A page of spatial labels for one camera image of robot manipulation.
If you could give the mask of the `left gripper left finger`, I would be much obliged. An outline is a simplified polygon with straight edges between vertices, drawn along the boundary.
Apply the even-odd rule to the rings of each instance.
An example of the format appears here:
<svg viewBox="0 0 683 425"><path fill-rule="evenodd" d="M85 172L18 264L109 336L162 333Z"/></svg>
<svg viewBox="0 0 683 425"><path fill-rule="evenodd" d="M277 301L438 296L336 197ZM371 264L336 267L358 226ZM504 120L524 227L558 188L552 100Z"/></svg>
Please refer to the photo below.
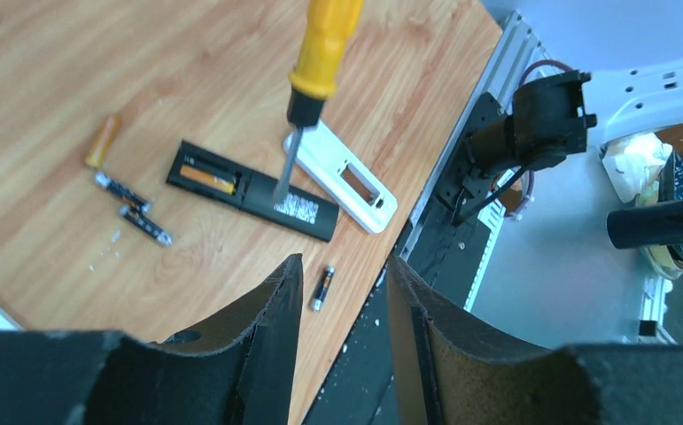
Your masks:
<svg viewBox="0 0 683 425"><path fill-rule="evenodd" d="M162 343L119 330L0 331L0 424L285 424L302 288L297 253Z"/></svg>

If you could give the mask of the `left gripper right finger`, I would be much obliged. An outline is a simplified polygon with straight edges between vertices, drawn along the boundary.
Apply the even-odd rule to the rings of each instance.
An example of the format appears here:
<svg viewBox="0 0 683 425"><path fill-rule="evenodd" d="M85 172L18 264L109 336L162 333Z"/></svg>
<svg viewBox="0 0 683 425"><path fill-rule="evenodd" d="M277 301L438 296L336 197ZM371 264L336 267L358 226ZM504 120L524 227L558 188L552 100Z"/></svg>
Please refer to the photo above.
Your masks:
<svg viewBox="0 0 683 425"><path fill-rule="evenodd" d="M397 256L386 281L404 424L683 424L683 345L549 350L462 310Z"/></svg>

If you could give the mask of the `black remote control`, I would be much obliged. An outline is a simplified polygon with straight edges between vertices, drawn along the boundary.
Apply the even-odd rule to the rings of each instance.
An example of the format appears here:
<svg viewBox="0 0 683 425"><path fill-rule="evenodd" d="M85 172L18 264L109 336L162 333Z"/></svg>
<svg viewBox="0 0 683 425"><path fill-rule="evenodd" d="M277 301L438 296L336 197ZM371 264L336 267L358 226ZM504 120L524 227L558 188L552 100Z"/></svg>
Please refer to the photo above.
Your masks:
<svg viewBox="0 0 683 425"><path fill-rule="evenodd" d="M235 192L228 195L182 177L182 165L233 180ZM331 240L338 221L337 204L294 186L289 188L283 202L276 204L273 202L276 178L185 140L175 155L166 183L323 242Z"/></svg>

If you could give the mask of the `white remote with batteries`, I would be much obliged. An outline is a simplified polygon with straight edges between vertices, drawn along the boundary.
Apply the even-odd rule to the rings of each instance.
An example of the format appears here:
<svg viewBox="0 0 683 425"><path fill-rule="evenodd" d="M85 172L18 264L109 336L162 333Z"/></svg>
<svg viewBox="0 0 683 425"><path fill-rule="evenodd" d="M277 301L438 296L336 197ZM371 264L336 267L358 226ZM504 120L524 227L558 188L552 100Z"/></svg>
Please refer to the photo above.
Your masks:
<svg viewBox="0 0 683 425"><path fill-rule="evenodd" d="M304 131L296 164L370 234L382 233L398 209L392 192L323 122Z"/></svg>

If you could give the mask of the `yellow handled screwdriver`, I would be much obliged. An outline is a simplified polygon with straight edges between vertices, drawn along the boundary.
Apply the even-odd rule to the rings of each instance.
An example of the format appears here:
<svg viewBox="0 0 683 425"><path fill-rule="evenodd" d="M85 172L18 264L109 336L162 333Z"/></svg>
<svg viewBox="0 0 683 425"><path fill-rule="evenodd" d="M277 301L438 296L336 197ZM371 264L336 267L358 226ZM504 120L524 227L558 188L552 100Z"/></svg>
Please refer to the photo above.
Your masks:
<svg viewBox="0 0 683 425"><path fill-rule="evenodd" d="M291 95L286 118L291 125L291 145L273 202L288 195L292 168L306 129L316 126L326 100L337 90L337 74L345 48L357 27L363 0L311 0L299 55L289 73Z"/></svg>

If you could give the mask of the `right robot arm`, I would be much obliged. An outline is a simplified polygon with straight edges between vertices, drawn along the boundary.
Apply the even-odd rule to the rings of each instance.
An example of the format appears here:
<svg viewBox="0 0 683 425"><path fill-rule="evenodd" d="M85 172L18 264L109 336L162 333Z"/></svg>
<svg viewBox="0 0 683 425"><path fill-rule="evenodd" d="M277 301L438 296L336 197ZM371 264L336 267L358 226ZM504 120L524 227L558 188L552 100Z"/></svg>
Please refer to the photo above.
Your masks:
<svg viewBox="0 0 683 425"><path fill-rule="evenodd" d="M452 226L516 183L522 198L508 216L518 220L533 200L536 172L589 146L683 124L683 59L598 72L562 65L558 74L529 78L546 64L524 71L506 112L491 94L479 96L437 186Z"/></svg>

